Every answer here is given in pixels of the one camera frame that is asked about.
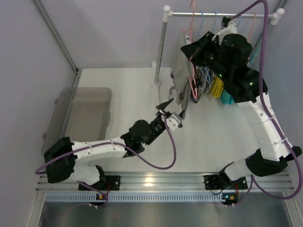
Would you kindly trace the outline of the grey trousers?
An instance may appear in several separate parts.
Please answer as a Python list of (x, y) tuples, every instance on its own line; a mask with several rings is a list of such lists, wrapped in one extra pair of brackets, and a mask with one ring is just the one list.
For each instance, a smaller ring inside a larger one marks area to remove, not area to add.
[(190, 62), (181, 51), (181, 47), (188, 44), (189, 36), (180, 34), (172, 55), (171, 60), (171, 74), (172, 86), (169, 89), (169, 99), (173, 97), (175, 91), (175, 100), (177, 105), (180, 106), (181, 110), (184, 111), (183, 119), (186, 116), (188, 104), (190, 101)]

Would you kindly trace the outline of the pink wire hanger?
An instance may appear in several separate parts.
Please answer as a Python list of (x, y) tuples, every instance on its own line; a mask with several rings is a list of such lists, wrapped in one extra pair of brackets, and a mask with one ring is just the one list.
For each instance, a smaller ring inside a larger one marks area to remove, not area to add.
[[(194, 25), (194, 17), (196, 12), (196, 0), (191, 0), (190, 7), (193, 8), (192, 16), (191, 16), (191, 22), (190, 22), (190, 29), (189, 29), (189, 41), (192, 43), (193, 39), (193, 25)], [(190, 67), (192, 70), (192, 75), (189, 77), (191, 92), (193, 96), (193, 100), (197, 101), (198, 98), (198, 89), (196, 86), (196, 79), (195, 79), (195, 67), (192, 63), (190, 63)]]

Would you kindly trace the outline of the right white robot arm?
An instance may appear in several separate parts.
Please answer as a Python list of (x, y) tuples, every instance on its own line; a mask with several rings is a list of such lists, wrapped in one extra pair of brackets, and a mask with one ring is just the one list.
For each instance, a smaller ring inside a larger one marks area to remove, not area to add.
[(180, 49), (193, 65), (207, 67), (219, 77), (246, 116), (259, 144), (255, 153), (224, 167), (219, 172), (220, 179), (229, 184), (248, 175), (263, 177), (286, 169), (293, 157), (286, 146), (287, 138), (278, 133), (281, 128), (270, 109), (265, 81), (259, 78), (258, 71), (247, 66), (252, 50), (247, 39), (240, 34), (228, 34), (219, 41), (207, 32)]

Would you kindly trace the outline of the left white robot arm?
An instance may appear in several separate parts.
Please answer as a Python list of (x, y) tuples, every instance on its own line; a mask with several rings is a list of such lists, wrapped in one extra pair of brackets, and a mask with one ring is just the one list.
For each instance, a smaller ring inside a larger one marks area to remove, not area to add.
[(153, 121), (138, 120), (129, 131), (111, 140), (76, 142), (63, 137), (54, 143), (44, 154), (48, 183), (60, 183), (66, 180), (82, 182), (86, 185), (102, 186), (106, 181), (103, 168), (89, 163), (106, 158), (139, 157), (145, 145), (151, 145), (164, 131), (170, 132), (182, 128), (185, 114), (181, 111), (166, 111), (172, 102), (157, 105)]

